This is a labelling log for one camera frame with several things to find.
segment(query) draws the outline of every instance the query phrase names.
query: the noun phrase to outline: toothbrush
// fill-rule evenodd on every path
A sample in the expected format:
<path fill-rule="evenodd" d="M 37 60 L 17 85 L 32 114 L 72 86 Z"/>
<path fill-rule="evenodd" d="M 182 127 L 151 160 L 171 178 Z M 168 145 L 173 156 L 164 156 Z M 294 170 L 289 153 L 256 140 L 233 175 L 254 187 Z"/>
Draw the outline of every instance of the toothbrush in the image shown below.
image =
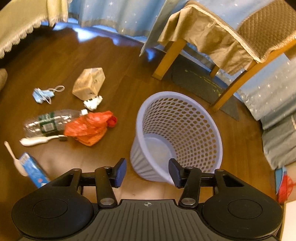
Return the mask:
<path fill-rule="evenodd" d="M 49 137 L 32 137 L 32 138 L 22 138 L 20 143 L 23 146 L 35 146 L 42 143 L 47 143 L 51 139 L 59 138 L 60 141 L 66 141 L 67 137 L 64 135 L 56 135 Z"/>
<path fill-rule="evenodd" d="M 24 167 L 22 166 L 22 164 L 20 163 L 19 159 L 16 159 L 15 155 L 13 154 L 13 151 L 9 145 L 9 143 L 7 141 L 4 142 L 4 145 L 6 146 L 9 154 L 11 155 L 11 157 L 13 158 L 14 164 L 16 169 L 19 171 L 20 174 L 22 174 L 24 177 L 28 176 L 28 173 L 26 172 L 26 170 L 24 169 Z"/>

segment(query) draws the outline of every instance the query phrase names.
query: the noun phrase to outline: blue box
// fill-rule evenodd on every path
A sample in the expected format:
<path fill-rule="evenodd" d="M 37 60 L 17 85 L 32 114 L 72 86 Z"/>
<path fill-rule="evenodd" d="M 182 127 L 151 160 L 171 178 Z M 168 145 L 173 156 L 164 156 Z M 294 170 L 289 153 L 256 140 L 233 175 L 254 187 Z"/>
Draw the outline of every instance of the blue box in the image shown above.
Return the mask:
<path fill-rule="evenodd" d="M 37 161 L 30 154 L 23 153 L 19 160 L 37 188 L 50 182 Z"/>

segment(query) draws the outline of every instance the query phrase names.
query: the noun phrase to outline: red object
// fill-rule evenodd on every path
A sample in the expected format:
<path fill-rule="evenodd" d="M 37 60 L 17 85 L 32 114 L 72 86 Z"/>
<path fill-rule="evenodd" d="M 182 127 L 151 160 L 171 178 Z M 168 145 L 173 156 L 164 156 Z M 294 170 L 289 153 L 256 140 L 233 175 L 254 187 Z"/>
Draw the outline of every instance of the red object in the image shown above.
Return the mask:
<path fill-rule="evenodd" d="M 74 137 L 82 144 L 92 146 L 106 133 L 107 126 L 114 127 L 117 118 L 111 111 L 88 113 L 65 125 L 64 135 Z"/>
<path fill-rule="evenodd" d="M 296 183 L 293 183 L 293 180 L 287 174 L 284 174 L 283 181 L 279 187 L 279 204 L 284 204 L 284 202 L 288 200 L 288 197 L 291 194 L 294 186 L 296 186 Z"/>

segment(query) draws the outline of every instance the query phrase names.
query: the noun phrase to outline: floor plank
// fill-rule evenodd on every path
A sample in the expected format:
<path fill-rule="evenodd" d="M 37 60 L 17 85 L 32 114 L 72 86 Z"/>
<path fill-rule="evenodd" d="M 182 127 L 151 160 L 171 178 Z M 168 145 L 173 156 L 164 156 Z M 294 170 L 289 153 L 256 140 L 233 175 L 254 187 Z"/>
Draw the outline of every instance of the floor plank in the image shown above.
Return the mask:
<path fill-rule="evenodd" d="M 100 166 L 112 166 L 121 157 L 129 160 L 136 116 L 143 101 L 159 91 L 176 91 L 200 103 L 216 122 L 223 143 L 221 167 L 275 198 L 274 173 L 263 155 L 261 126 L 243 104 L 238 101 L 239 122 L 221 111 L 211 112 L 208 103 L 172 83 L 170 71 L 162 81 L 151 77 L 163 56 L 161 52 L 150 50 L 139 57 L 140 43 L 103 31 L 100 35 L 79 42 L 77 33 L 69 28 L 35 30 L 0 60 L 0 67 L 5 67 L 9 76 L 0 92 L 0 143 L 8 141 L 17 157 L 29 152 L 50 179 L 75 167 L 91 172 Z M 103 102 L 97 111 L 111 110 L 118 117 L 117 126 L 109 129 L 93 147 L 83 146 L 73 139 L 68 142 L 52 140 L 30 148 L 21 146 L 22 123 L 26 119 L 59 109 L 83 109 L 82 101 L 73 96 L 71 90 L 82 70 L 91 67 L 102 67 L 106 76 L 100 91 Z M 52 105 L 37 104 L 33 100 L 34 88 L 57 85 L 64 85 L 65 91 L 56 93 Z M 12 206 L 36 188 L 16 171 L 2 144 L 0 153 L 0 240 L 16 240 L 19 235 L 11 220 Z M 181 192 L 167 183 L 141 179 L 130 164 L 122 187 L 115 190 L 117 199 L 178 200 Z M 85 189 L 85 196 L 96 201 L 94 188 Z M 210 196 L 211 190 L 203 188 L 200 201 Z"/>

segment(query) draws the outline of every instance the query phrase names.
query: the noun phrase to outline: white bottle cap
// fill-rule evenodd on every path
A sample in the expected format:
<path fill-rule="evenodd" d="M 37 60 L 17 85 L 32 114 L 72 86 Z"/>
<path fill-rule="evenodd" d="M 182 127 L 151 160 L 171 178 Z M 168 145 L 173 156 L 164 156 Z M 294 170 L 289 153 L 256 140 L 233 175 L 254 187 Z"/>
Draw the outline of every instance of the white bottle cap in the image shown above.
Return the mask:
<path fill-rule="evenodd" d="M 81 110 L 81 115 L 87 115 L 89 112 L 87 111 L 87 109 L 83 109 Z"/>

